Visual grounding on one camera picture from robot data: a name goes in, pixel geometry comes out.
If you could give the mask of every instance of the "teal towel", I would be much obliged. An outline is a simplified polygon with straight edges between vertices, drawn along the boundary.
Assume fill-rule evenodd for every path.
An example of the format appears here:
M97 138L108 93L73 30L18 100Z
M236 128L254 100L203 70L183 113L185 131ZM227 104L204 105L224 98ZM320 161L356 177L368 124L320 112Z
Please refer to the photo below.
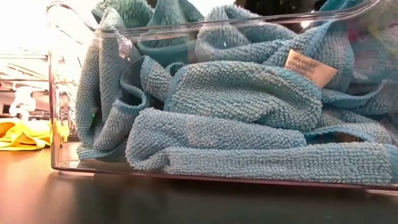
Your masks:
M99 28L108 31L143 24L175 25L186 22L184 16L190 22L201 19L199 13L193 13L193 6L188 1L171 0L169 4L167 1L163 0L153 10L145 0L107 0L99 2L93 12L101 17ZM138 60L141 53L134 46L131 47L129 41L121 35L115 37L97 33L89 46L76 103L76 123L81 140L78 148L80 159L124 159L126 138L135 117L140 110L156 104L140 88L140 71L134 70L131 63ZM170 58L164 57L164 54L158 55L167 60Z
M398 180L398 148L373 142L305 145L298 131L146 109L127 161L168 174L342 184Z
M323 10L359 3L330 0ZM231 19L257 15L236 6L203 17L186 0L160 0L155 9L145 0L101 2L93 12L106 32L90 46L78 88L79 158L127 159L168 174L397 183L398 66L390 47L398 32L386 19L395 12L373 10L383 7L359 17L371 24L378 15L377 33L362 26L353 36L356 19L296 34L259 20L239 25ZM132 27L146 28L114 31ZM284 68L290 50L337 74L320 89Z

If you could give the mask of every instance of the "microfiber cloth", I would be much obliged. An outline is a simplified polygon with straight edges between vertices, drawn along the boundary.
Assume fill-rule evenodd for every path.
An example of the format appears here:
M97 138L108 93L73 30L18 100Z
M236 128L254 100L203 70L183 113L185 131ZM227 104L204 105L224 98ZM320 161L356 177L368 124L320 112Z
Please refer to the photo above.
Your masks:
M156 23L175 25L201 19L199 12L187 14L193 7L188 1L173 0L169 4L166 1L169 0L163 0L155 10L145 0L102 1L93 13L100 16L102 31ZM126 137L134 118L140 110L152 105L152 97L140 88L139 71L132 70L131 63L138 60L141 53L129 45L130 41L121 35L98 32L89 46L76 103L80 159L120 161L124 158Z
M107 8L113 8L120 14L125 26L176 26L188 22L200 22L203 16L187 0L161 0L156 4L155 9L151 8L146 0L105 0L97 4L93 14L103 17ZM196 33L189 34L183 31L182 34L160 35L151 34L158 32L153 28L134 39L142 54L151 56L163 66L173 62L188 63L190 55L195 49Z
M317 127L304 134L309 144L367 141L393 144L392 134L380 123L352 111L323 110Z
M151 68L142 70L143 87L160 100L167 95L165 111L300 131L314 128L322 112L318 87L284 68L203 62L181 67L167 83L172 74L158 63L147 58L143 67Z
M330 0L323 10L359 3ZM184 0L155 9L105 1L94 12L108 32L90 47L80 80L80 159L125 157L169 174L397 183L397 61L386 47L394 26L352 38L352 24L329 20L296 34L237 6L203 17ZM137 35L124 35L132 27ZM336 75L320 88L285 69L291 50Z
M136 169L169 174L366 185L397 182L398 148L393 145L302 144L303 136L296 131L146 109L132 127L126 155Z

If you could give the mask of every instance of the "white care label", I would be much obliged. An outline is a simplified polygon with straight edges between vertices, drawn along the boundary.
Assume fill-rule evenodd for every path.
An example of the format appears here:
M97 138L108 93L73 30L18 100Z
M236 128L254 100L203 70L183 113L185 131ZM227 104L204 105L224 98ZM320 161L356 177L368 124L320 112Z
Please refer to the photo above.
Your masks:
M323 88L337 74L337 69L317 62L294 50L290 50L284 68L301 74L314 82L319 88Z

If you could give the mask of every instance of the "table surface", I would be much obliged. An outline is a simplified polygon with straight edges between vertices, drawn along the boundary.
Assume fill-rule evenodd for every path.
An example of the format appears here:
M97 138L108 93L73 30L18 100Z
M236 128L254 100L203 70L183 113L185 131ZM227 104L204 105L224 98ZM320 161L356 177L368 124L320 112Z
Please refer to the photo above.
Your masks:
M76 176L49 150L0 152L1 224L396 223L398 197L350 190Z

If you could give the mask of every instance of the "yellow cloth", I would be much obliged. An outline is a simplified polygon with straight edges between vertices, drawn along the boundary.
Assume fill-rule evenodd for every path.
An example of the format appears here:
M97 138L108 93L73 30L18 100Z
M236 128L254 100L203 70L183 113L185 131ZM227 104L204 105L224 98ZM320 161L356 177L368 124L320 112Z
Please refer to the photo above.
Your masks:
M57 125L63 140L68 127ZM31 151L50 146L50 121L26 121L17 118L0 119L0 151Z

